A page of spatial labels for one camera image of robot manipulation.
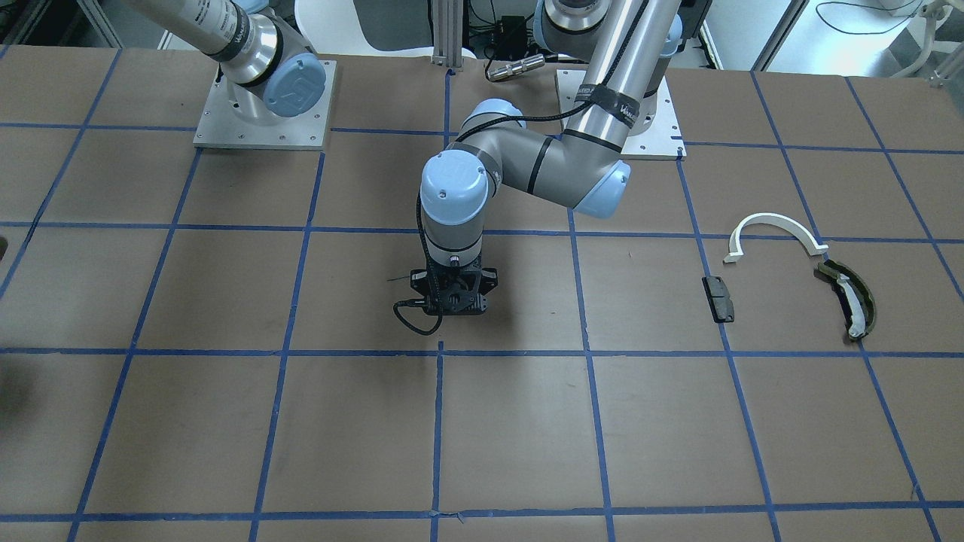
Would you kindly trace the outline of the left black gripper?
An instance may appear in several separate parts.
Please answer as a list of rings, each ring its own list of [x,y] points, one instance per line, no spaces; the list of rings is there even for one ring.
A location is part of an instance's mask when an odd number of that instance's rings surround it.
[[[499,284],[496,268],[473,260],[463,267],[441,266],[428,260],[428,269],[410,271],[410,288],[421,295],[414,305],[425,315],[482,315],[486,294]]]

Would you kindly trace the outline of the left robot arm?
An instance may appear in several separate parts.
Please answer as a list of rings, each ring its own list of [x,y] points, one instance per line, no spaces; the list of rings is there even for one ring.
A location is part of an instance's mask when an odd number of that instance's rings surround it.
[[[410,285],[430,316],[479,315],[497,286],[481,262],[484,216],[504,187],[596,218],[615,212],[630,177],[622,152],[681,35],[679,1],[540,1],[533,35],[588,62],[559,137],[530,129],[504,99],[480,102],[421,172],[416,220],[425,267]]]

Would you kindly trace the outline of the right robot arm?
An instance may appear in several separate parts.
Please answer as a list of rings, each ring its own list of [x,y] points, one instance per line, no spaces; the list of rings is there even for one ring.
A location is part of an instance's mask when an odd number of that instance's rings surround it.
[[[280,117],[306,113],[327,75],[310,42],[268,1],[130,1],[139,14],[219,64],[235,85]]]

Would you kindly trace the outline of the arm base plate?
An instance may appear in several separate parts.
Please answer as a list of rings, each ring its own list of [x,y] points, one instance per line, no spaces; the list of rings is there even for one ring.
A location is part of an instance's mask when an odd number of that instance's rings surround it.
[[[575,93],[584,72],[557,69],[559,110],[566,112],[575,106]],[[652,97],[655,114],[638,121],[630,131],[622,150],[623,160],[676,160],[686,157],[684,137],[674,108],[668,80],[664,77],[657,95]]]
[[[279,117],[220,72],[210,87],[194,136],[197,148],[213,150],[323,151],[330,126],[337,61],[323,59],[323,96],[296,117]]]

